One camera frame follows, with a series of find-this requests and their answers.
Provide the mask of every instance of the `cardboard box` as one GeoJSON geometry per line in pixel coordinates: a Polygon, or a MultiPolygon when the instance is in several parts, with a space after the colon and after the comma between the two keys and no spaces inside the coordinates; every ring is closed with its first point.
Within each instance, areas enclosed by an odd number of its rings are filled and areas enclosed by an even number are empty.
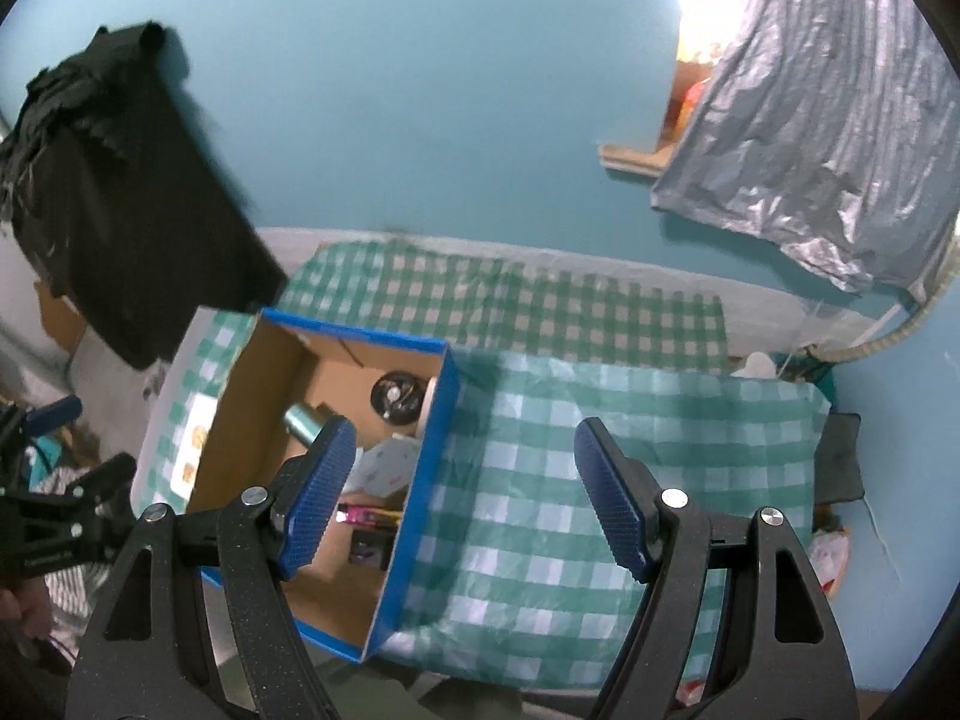
{"type": "MultiPolygon", "coordinates": [[[[375,653],[397,630],[459,391],[444,341],[264,312],[216,406],[187,507],[189,512],[222,507],[251,485],[267,485],[287,458],[304,454],[282,424],[285,410],[298,402],[323,402],[344,415],[365,449],[396,432],[412,435],[416,424],[388,425],[370,405],[373,383],[391,370],[437,379],[406,499],[403,493],[388,501],[366,493],[341,496],[347,503],[402,506],[389,569],[350,565],[353,528],[331,519],[311,565],[284,586],[301,635],[355,662],[375,653]]],[[[205,576],[217,581],[215,571],[205,576]]]]}

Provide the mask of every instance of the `hand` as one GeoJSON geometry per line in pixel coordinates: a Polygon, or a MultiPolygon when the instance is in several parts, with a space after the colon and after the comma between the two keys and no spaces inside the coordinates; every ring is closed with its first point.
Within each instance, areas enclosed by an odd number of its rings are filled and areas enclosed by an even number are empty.
{"type": "Polygon", "coordinates": [[[43,577],[27,579],[16,590],[0,589],[0,620],[19,621],[27,637],[49,637],[53,608],[43,577]]]}

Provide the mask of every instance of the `green and white checkered tablecloth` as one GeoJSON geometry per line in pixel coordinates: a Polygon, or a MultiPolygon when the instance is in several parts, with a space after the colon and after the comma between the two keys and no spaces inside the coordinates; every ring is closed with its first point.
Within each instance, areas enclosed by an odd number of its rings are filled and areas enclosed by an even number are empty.
{"type": "MultiPolygon", "coordinates": [[[[716,299],[370,242],[320,252],[278,307],[472,347],[455,350],[461,397],[401,632],[388,643],[397,659],[527,688],[601,685],[640,588],[613,563],[573,470],[582,416],[601,416],[628,454],[704,507],[771,504],[798,532],[809,527],[827,408],[815,389],[639,367],[723,370],[716,299]]],[[[251,322],[214,314],[174,383],[155,456],[142,459],[141,509],[185,507],[169,479],[192,397],[219,396],[251,322]]],[[[709,658],[720,590],[713,577],[690,675],[709,658]]]]}

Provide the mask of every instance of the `silver bolt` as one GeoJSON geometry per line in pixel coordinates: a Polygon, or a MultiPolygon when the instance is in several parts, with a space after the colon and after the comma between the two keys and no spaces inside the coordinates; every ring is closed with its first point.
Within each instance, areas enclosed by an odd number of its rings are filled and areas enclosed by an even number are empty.
{"type": "Polygon", "coordinates": [[[267,500],[267,488],[247,488],[240,495],[245,506],[259,506],[267,500]]]}
{"type": "Polygon", "coordinates": [[[767,523],[767,525],[782,525],[784,523],[784,513],[779,509],[774,509],[772,506],[767,506],[764,509],[760,510],[760,519],[767,523]]]}
{"type": "Polygon", "coordinates": [[[671,509],[683,509],[683,507],[688,504],[689,498],[686,497],[686,493],[683,490],[677,490],[676,488],[669,488],[669,490],[664,490],[661,495],[661,498],[664,500],[664,503],[669,506],[671,509]]]}
{"type": "Polygon", "coordinates": [[[160,522],[167,515],[167,505],[165,503],[150,504],[143,511],[143,518],[147,522],[160,522]]]}

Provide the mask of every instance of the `sticker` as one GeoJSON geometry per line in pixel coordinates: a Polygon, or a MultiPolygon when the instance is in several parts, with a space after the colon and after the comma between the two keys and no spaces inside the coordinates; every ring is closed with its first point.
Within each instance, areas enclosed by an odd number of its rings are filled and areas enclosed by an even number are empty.
{"type": "Polygon", "coordinates": [[[206,444],[206,437],[213,425],[217,413],[217,399],[209,395],[195,395],[190,415],[186,419],[184,437],[176,452],[174,475],[170,480],[170,490],[185,500],[190,499],[193,485],[200,469],[200,455],[206,444]]]}

